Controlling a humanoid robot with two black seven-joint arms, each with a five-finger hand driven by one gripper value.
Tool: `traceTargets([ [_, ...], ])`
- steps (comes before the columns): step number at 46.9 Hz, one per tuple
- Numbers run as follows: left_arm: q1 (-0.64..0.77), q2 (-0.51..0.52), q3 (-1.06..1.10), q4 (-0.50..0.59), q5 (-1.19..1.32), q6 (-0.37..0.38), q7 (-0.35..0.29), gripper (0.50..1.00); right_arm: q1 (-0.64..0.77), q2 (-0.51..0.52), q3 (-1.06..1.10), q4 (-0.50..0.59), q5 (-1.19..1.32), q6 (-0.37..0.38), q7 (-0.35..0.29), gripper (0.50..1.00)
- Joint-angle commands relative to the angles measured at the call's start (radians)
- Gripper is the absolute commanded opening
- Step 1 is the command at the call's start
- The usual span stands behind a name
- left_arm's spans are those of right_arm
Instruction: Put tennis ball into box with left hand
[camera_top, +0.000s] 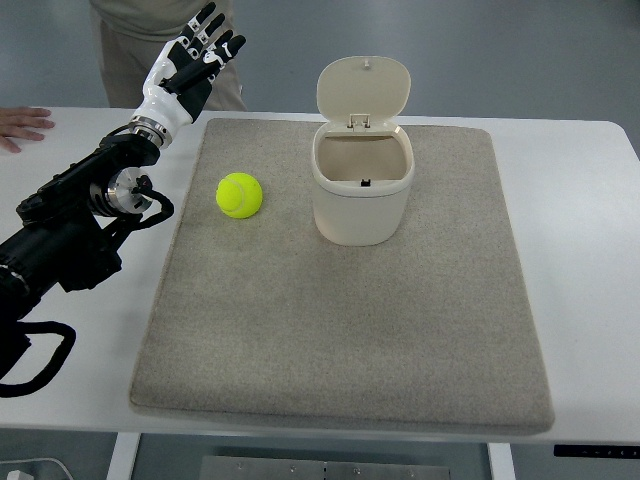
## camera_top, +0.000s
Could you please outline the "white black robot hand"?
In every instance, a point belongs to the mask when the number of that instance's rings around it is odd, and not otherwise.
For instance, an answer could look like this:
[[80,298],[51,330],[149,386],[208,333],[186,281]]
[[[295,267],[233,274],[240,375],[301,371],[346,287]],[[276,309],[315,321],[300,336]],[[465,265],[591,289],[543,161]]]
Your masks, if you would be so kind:
[[174,136],[197,120],[217,75],[246,43],[232,30],[216,40],[223,13],[213,15],[214,2],[202,7],[167,42],[143,82],[143,100],[130,119],[130,131],[143,136]]

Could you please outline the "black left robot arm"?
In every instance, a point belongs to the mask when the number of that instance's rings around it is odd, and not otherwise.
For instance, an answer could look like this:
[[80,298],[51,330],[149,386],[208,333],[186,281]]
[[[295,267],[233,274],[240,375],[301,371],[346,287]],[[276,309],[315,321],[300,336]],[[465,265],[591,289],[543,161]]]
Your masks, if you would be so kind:
[[129,123],[18,205],[23,227],[1,245],[3,325],[23,319],[55,285],[94,288],[120,270],[118,250],[132,232],[173,215],[143,169],[196,121],[245,44],[230,30],[220,33],[223,22],[213,2],[195,13],[161,50]]

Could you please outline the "person's bare hand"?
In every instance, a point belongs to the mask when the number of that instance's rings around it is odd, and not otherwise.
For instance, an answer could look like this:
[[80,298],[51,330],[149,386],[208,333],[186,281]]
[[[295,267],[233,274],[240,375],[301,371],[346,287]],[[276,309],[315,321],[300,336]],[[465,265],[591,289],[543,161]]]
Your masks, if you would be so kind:
[[41,130],[55,127],[50,119],[52,112],[39,107],[2,107],[1,108],[1,148],[10,153],[19,153],[21,148],[15,139],[42,141],[45,135]]

